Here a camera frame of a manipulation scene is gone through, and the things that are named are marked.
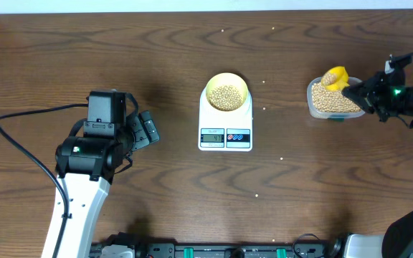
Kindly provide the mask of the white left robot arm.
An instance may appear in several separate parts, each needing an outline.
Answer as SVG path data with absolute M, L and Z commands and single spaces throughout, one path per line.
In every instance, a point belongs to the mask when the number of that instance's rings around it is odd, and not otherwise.
M 118 167 L 127 160 L 124 169 L 130 168 L 134 151 L 160 139 L 148 111 L 128 117 L 117 137 L 77 136 L 79 129 L 92 126 L 87 119 L 78 120 L 56 150 L 60 189 L 55 193 L 43 257 L 89 256 L 96 223 Z

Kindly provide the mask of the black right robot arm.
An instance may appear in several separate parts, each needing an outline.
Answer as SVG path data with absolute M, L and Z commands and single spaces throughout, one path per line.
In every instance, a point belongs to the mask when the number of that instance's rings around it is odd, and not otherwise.
M 412 54 L 390 57 L 384 71 L 344 88 L 343 96 L 365 113 L 377 114 L 381 122 L 408 116 L 412 120 L 407 127 L 413 128 L 413 86 L 404 84 L 404 68 L 412 62 L 412 57 Z M 413 257 L 413 211 L 392 223 L 383 235 L 349 235 L 341 255 L 350 258 Z

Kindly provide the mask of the yellow measuring scoop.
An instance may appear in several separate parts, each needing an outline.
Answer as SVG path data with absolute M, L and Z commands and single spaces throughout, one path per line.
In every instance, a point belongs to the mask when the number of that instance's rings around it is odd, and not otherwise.
M 337 66 L 327 71 L 321 78 L 321 85 L 330 91 L 342 91 L 348 87 L 348 73 L 345 67 Z

